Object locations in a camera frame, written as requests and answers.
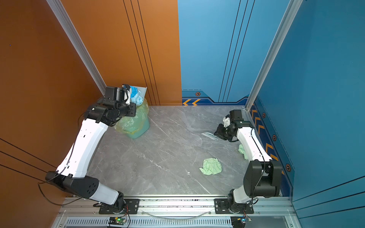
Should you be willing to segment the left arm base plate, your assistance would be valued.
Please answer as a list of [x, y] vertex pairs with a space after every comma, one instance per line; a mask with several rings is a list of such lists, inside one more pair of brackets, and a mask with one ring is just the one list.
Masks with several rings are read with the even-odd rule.
[[117, 208], [116, 206], [108, 205], [105, 203], [101, 203], [99, 214], [106, 215], [106, 214], [129, 214], [135, 215], [138, 213], [140, 204], [140, 199], [124, 199], [123, 206], [121, 208]]

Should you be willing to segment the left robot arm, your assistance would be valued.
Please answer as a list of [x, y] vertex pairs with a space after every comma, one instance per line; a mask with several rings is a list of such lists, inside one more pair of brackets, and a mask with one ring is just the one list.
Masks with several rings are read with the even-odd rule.
[[123, 117], [135, 117], [138, 89], [130, 85], [106, 88], [106, 93], [83, 114], [78, 135], [56, 171], [46, 174], [46, 183], [84, 199], [96, 201], [112, 213], [125, 208], [123, 193], [87, 175], [89, 165], [109, 127]]

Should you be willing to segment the teal dustpan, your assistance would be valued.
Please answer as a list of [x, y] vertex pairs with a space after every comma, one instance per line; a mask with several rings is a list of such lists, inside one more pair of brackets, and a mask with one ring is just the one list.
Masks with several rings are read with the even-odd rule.
[[[135, 87], [138, 88], [139, 95], [144, 98], [145, 94], [146, 94], [146, 91], [147, 91], [147, 88], [146, 87], [138, 87], [138, 86], [135, 86]], [[122, 89], [124, 91], [124, 102], [128, 105], [131, 104], [132, 102], [131, 102], [131, 88], [130, 88], [130, 85], [123, 85]]]

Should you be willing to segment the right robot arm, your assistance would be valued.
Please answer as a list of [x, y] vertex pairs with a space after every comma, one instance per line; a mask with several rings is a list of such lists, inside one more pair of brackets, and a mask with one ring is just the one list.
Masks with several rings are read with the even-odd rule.
[[280, 193], [282, 167], [272, 159], [260, 144], [255, 129], [247, 121], [237, 121], [229, 125], [219, 124], [214, 135], [233, 142], [236, 138], [249, 161], [243, 178], [243, 185], [228, 194], [228, 209], [232, 213], [243, 213], [259, 197], [277, 197]]

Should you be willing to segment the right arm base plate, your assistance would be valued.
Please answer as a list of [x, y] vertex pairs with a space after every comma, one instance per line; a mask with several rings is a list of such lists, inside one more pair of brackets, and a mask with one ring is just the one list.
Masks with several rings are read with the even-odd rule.
[[227, 198], [214, 199], [216, 214], [253, 214], [254, 209], [250, 203], [232, 203]]

